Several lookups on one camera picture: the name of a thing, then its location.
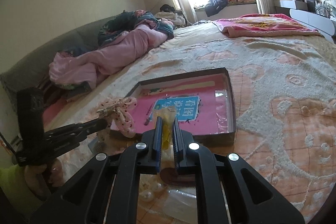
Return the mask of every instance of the yellow-green sleeve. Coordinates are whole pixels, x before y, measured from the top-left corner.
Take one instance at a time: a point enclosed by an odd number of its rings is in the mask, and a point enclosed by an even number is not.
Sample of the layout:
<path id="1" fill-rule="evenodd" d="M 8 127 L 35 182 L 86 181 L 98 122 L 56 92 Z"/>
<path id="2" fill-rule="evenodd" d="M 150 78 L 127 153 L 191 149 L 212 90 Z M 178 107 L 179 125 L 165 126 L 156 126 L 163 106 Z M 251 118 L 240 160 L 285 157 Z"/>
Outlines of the yellow-green sleeve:
<path id="1" fill-rule="evenodd" d="M 14 209 L 26 219 L 43 203 L 28 188 L 24 168 L 18 165 L 8 169 L 0 168 L 0 187 Z"/>

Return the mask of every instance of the human hand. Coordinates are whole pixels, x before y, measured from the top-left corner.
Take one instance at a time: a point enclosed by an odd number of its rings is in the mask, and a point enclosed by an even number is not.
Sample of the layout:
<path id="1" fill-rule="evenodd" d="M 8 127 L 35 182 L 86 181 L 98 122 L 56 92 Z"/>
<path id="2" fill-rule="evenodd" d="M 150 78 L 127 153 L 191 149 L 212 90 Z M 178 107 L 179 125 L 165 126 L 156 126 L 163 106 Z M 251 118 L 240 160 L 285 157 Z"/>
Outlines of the human hand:
<path id="1" fill-rule="evenodd" d="M 46 184 L 41 181 L 42 173 L 46 171 L 47 165 L 40 166 L 28 165 L 25 167 L 25 181 L 29 189 L 39 198 L 45 199 L 48 196 L 46 193 Z M 61 162 L 56 159 L 50 167 L 50 176 L 48 181 L 53 187 L 60 187 L 64 184 L 63 168 Z"/>

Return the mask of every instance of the crumpled pink blanket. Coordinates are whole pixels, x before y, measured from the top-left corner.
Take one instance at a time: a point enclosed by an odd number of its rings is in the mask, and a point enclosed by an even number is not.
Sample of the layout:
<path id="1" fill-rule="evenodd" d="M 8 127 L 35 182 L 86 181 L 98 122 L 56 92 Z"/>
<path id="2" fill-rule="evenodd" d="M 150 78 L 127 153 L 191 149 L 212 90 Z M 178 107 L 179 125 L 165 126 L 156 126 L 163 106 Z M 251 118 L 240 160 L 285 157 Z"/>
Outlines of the crumpled pink blanket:
<path id="1" fill-rule="evenodd" d="M 58 85 L 80 84 L 87 81 L 90 88 L 104 81 L 148 50 L 167 40 L 167 35 L 150 29 L 146 23 L 138 25 L 118 38 L 119 43 L 71 57 L 58 52 L 49 65 L 50 80 Z"/>
<path id="2" fill-rule="evenodd" d="M 238 18 L 213 21 L 222 33 L 229 37 L 276 37 L 281 35 L 321 35 L 294 19 L 283 15 L 251 14 Z"/>

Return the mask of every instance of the gray headboard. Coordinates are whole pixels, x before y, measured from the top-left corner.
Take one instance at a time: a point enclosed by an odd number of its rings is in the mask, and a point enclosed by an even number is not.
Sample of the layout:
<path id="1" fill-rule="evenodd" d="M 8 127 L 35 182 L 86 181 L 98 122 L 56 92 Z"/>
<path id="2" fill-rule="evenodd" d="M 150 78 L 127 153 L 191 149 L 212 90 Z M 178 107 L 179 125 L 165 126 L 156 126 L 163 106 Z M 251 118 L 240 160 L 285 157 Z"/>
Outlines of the gray headboard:
<path id="1" fill-rule="evenodd" d="M 16 110 L 16 92 L 37 86 L 48 73 L 49 64 L 53 61 L 56 52 L 73 46 L 96 50 L 100 28 L 115 17 L 91 22 L 64 33 L 27 54 L 8 71 L 0 74 L 0 82 L 8 94 L 14 110 Z"/>

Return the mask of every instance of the bed sheet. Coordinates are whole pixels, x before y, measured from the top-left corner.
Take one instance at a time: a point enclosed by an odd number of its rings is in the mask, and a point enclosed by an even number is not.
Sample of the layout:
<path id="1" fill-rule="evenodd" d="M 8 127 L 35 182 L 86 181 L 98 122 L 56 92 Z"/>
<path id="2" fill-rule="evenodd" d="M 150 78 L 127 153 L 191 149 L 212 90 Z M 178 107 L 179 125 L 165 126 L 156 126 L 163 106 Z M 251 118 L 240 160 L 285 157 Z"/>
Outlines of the bed sheet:
<path id="1" fill-rule="evenodd" d="M 191 26 L 67 105 L 46 130 L 94 118 L 106 98 L 125 96 L 138 81 L 225 66 L 238 129 L 234 146 L 211 150 L 241 155 L 308 223 L 336 182 L 335 58 L 336 46 L 318 36 L 227 38 L 212 23 Z M 60 157 L 67 179 L 93 156 L 93 138 Z M 164 213 L 168 198 L 165 190 L 139 201 L 138 222 L 179 223 Z"/>

